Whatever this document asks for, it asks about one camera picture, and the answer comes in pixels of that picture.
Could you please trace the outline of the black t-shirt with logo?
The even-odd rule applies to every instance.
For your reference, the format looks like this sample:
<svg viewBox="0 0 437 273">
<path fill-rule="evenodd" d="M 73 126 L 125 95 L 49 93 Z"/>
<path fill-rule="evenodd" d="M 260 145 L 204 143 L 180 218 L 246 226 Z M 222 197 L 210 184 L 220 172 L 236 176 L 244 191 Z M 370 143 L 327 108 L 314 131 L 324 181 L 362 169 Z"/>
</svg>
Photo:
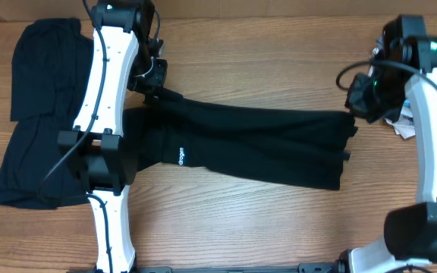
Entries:
<svg viewBox="0 0 437 273">
<path fill-rule="evenodd" d="M 124 111 L 137 168 L 204 167 L 274 184 L 339 190 L 354 117 L 344 111 L 242 108 L 198 102 L 164 89 Z"/>
</svg>

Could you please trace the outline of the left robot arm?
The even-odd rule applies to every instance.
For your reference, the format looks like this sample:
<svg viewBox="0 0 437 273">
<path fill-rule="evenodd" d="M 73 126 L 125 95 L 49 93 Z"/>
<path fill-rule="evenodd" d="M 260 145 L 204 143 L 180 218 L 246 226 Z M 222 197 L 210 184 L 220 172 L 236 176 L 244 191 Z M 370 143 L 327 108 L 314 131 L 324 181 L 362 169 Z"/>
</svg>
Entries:
<svg viewBox="0 0 437 273">
<path fill-rule="evenodd" d="M 86 11 L 92 22 L 93 60 L 83 104 L 58 147 L 91 205 L 98 258 L 94 272 L 136 272 L 130 238 L 128 197 L 137 169 L 134 147 L 124 133 L 127 91 L 162 90 L 167 62 L 163 40 L 152 31 L 159 17 L 151 1 L 99 1 Z"/>
</svg>

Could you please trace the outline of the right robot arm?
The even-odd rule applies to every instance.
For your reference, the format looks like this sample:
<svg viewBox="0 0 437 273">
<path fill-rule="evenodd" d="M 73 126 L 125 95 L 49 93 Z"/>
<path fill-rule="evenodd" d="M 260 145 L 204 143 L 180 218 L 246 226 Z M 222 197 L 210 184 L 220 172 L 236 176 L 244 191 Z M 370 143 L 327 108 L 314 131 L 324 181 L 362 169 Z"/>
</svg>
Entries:
<svg viewBox="0 0 437 273">
<path fill-rule="evenodd" d="M 346 107 L 368 122 L 396 121 L 410 105 L 417 144 L 416 202 L 386 216 L 382 236 L 344 251 L 332 272 L 427 271 L 437 264 L 437 36 L 420 15 L 401 15 L 384 26 L 382 44 L 347 88 Z"/>
</svg>

